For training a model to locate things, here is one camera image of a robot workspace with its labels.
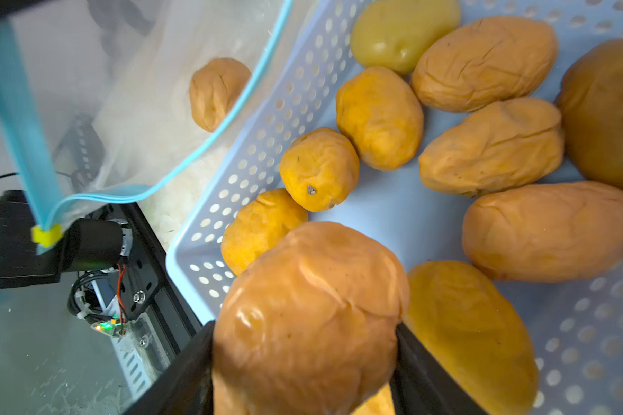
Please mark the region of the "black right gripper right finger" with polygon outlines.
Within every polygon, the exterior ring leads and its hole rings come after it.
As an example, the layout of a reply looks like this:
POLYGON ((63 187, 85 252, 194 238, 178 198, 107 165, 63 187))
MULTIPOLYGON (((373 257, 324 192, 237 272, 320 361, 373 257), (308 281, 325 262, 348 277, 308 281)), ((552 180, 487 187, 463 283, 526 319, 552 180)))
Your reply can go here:
POLYGON ((389 385, 397 414, 486 414, 406 325, 396 335, 398 359, 389 385))

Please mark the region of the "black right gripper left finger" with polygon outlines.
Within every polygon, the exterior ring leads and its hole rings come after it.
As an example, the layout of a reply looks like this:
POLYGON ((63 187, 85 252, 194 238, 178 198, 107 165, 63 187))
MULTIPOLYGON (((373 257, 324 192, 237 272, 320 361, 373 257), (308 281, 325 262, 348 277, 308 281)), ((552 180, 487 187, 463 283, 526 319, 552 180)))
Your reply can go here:
POLYGON ((204 325, 127 414, 214 413, 212 344, 215 321, 204 325))

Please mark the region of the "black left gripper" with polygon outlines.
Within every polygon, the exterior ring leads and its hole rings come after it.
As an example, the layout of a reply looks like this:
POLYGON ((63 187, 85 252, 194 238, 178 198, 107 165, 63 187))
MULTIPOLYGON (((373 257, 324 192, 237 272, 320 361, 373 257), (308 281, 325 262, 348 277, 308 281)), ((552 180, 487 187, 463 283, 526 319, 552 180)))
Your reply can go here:
POLYGON ((57 283, 66 271, 101 271, 126 259, 133 230, 126 221, 81 218, 45 247, 22 190, 0 197, 0 290, 57 283))

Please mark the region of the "orange potato tall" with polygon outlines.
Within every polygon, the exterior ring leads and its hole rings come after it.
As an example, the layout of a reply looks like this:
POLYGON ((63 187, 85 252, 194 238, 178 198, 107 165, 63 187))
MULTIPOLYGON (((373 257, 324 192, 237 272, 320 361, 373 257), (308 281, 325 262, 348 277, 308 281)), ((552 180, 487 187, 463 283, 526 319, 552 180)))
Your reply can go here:
POLYGON ((349 414, 391 379, 406 271, 384 245, 309 222, 231 286, 213 333, 217 414, 349 414))

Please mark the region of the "light blue perforated plastic basket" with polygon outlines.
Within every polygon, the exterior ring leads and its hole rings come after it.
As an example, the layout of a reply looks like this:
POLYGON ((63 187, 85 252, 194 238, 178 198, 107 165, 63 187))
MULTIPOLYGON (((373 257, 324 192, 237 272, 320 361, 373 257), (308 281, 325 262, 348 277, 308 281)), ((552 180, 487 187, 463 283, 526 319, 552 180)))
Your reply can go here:
MULTIPOLYGON (((360 72, 352 56, 353 25, 363 1, 323 1, 297 43, 280 81, 247 122, 233 149, 169 248, 171 280, 202 323, 219 313, 233 273, 223 261, 224 231, 256 195, 281 186, 279 164, 292 140, 335 124, 335 96, 360 72)), ((623 11, 607 1, 465 1, 463 22, 491 15, 549 22, 559 55, 536 97, 554 100, 567 69, 593 47, 623 31, 623 11)), ((521 266, 535 247, 571 229, 603 226, 607 214, 585 221, 559 193, 581 174, 570 163, 543 178, 540 195, 472 199, 427 188, 417 162, 391 173, 363 167, 358 188, 338 207, 315 214, 378 240, 408 268, 428 260, 465 259, 484 237, 514 245, 521 266)), ((498 288, 526 324, 536 349, 535 414, 623 414, 623 260, 602 275, 561 284, 501 282, 498 288)))

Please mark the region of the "clear blue zipper bag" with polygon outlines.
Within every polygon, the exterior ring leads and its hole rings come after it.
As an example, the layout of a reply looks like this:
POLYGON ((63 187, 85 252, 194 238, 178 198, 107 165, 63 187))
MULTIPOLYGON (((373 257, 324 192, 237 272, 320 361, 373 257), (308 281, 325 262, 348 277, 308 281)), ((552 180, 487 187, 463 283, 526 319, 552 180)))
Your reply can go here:
POLYGON ((324 1, 0 1, 0 130, 45 247, 101 206, 139 202, 231 145, 324 1), (192 75, 233 58, 251 78, 214 131, 192 75))

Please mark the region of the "wrinkled orange potato top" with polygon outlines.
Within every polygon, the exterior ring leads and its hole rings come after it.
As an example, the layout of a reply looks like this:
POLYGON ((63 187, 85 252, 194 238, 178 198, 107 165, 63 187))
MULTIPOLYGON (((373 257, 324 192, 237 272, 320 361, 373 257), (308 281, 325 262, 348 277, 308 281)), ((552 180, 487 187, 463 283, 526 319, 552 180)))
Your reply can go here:
POLYGON ((216 58, 197 70, 189 87, 195 123, 214 132, 226 119, 251 78, 250 69, 233 58, 216 58))

